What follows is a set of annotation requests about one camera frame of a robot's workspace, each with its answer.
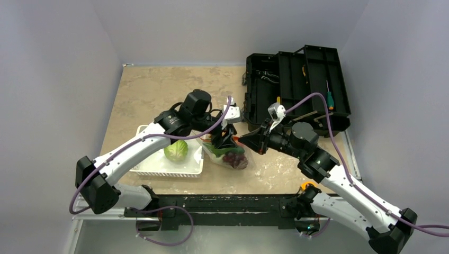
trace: screwdriver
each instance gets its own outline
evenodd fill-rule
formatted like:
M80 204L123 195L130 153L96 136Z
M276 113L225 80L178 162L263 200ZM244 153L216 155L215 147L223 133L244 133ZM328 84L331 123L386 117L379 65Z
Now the screwdriver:
M334 99L332 98L332 93L329 91L329 84L326 80L326 86L327 86L327 106L329 107L329 110L334 109Z

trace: grapes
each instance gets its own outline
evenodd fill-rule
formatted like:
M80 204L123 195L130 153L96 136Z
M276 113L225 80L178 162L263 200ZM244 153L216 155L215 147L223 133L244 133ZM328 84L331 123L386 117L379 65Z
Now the grapes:
M222 158L223 162L228 163L232 168L245 169L248 166L248 158L242 154L227 152Z

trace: black toolbox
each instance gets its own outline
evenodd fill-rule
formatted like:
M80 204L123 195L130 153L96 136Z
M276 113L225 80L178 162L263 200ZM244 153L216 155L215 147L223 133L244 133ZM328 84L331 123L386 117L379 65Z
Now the black toolbox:
M288 109L314 92L326 98L326 81L334 99L334 109L329 113L333 135L336 135L351 124L337 49L305 45L296 52L250 55L243 75L243 84L247 86L243 116L248 129L258 128L270 118L267 109L278 100ZM283 124L289 126L296 121L308 122L317 134L329 136L325 108L316 96L289 113Z

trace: cabbage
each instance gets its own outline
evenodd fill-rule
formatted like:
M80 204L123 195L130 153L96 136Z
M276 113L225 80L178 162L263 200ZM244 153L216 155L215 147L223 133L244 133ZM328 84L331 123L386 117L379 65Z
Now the cabbage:
M164 148L164 154L171 161L183 161L187 157L188 146L184 140L178 140Z

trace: plastic bag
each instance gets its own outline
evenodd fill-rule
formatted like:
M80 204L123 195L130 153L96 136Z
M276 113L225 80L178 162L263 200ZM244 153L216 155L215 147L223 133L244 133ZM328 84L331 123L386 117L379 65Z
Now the plastic bag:
M217 149L212 145L209 134L198 138L198 142L213 163L238 170L250 168L254 165L250 149L239 143L237 136L232 138L238 147Z

